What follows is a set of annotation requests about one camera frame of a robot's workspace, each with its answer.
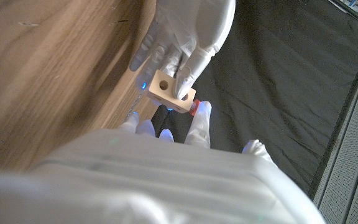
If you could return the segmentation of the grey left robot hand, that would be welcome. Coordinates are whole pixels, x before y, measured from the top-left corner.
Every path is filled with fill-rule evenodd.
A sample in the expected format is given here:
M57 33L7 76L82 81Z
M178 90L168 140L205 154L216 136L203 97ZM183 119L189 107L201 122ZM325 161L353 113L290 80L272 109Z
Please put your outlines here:
M146 89L157 70L175 78L182 99L223 46L234 21L235 0L157 0L155 14L129 68Z

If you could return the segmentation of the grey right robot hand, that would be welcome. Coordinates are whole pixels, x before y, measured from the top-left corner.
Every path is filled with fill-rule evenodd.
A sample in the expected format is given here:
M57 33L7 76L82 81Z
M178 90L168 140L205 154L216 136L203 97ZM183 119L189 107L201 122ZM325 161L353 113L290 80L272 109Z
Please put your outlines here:
M211 149L202 102L184 143L130 115L21 174L0 173L0 223L322 223L257 139Z

